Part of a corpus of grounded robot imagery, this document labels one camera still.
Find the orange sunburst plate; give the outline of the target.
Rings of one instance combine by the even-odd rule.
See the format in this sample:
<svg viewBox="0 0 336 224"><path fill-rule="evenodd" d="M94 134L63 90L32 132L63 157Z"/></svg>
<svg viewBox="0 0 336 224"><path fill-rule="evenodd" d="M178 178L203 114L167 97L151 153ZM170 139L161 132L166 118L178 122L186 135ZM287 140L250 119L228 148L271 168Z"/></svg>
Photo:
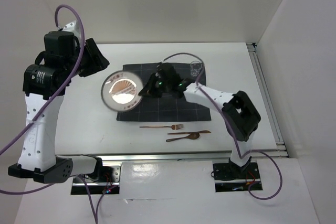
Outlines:
<svg viewBox="0 0 336 224"><path fill-rule="evenodd" d="M131 111L136 108L142 97L140 77L129 71L117 71L109 75L101 86L101 98L106 107L116 112Z"/></svg>

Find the copper fork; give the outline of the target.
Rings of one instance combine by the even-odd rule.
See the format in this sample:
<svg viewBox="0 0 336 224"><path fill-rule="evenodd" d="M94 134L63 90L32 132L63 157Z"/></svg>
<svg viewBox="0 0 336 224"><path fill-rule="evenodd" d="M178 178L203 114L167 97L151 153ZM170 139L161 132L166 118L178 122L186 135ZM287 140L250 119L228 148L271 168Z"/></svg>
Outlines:
<svg viewBox="0 0 336 224"><path fill-rule="evenodd" d="M172 130L181 130L184 128L184 124L173 124L173 125L148 125L148 126L140 126L143 129L172 129Z"/></svg>

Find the clear drinking glass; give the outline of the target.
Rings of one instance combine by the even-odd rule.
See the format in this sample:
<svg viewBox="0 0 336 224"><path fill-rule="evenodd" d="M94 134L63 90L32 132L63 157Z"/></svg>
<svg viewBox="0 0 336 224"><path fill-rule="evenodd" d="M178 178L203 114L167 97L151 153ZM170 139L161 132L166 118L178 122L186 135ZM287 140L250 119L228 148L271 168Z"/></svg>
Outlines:
<svg viewBox="0 0 336 224"><path fill-rule="evenodd" d="M200 61L198 61L198 60L192 61L190 63L190 75L191 75L191 77L196 78L200 74L202 68L203 68L203 64Z"/></svg>

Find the copper knife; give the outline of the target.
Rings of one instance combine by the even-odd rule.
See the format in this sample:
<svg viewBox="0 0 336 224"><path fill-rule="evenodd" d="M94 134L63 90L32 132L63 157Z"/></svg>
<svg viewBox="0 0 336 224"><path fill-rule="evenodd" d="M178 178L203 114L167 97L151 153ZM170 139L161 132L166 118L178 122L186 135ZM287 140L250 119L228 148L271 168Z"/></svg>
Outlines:
<svg viewBox="0 0 336 224"><path fill-rule="evenodd" d="M202 131L195 131L195 132L175 132L175 133L168 133L168 135L182 135L182 134L208 134L211 133L209 130L202 130Z"/></svg>

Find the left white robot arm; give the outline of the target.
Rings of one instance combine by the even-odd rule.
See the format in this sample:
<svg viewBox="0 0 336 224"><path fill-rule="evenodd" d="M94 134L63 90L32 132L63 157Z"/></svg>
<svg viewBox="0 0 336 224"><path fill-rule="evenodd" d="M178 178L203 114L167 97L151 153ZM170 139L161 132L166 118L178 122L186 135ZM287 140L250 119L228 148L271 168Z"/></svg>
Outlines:
<svg viewBox="0 0 336 224"><path fill-rule="evenodd" d="M72 77L87 77L109 65L92 38L84 39L80 24L72 21L44 36L44 51L24 72L26 102L24 143L18 162L8 175L59 184L85 175L91 181L103 177L102 160L92 155L57 156L55 139L58 115Z"/></svg>

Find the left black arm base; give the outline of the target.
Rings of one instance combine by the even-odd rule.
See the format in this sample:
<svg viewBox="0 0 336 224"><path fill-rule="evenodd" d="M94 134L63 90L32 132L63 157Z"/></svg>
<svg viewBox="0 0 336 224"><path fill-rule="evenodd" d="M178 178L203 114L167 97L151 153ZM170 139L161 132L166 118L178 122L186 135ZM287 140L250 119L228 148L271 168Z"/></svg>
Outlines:
<svg viewBox="0 0 336 224"><path fill-rule="evenodd" d="M120 192L121 164L112 163L104 165L98 177L84 176L91 195L118 195ZM71 195L87 195L84 182L75 177L72 180Z"/></svg>

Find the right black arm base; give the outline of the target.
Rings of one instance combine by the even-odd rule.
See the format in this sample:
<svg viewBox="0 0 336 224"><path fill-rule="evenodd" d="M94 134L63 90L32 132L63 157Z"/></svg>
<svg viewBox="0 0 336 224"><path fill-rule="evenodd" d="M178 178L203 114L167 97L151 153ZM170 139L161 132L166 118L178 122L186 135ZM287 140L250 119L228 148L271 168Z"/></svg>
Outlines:
<svg viewBox="0 0 336 224"><path fill-rule="evenodd" d="M256 162L251 162L241 173L234 171L229 163L215 163L211 177L214 179L216 193L248 191L250 185L251 191L263 188Z"/></svg>

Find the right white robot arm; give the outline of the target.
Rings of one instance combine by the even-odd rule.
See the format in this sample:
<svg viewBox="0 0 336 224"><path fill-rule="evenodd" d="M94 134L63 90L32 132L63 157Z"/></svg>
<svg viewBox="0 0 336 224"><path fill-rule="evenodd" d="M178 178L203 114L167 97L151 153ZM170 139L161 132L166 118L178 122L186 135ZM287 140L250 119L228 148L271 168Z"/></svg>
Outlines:
<svg viewBox="0 0 336 224"><path fill-rule="evenodd" d="M247 93L227 93L209 88L197 80L181 78L170 63L160 63L139 96L161 98L166 93L212 109L221 115L226 130L234 141L228 161L229 172L235 178L242 177L251 162L251 139L261 121L261 116Z"/></svg>

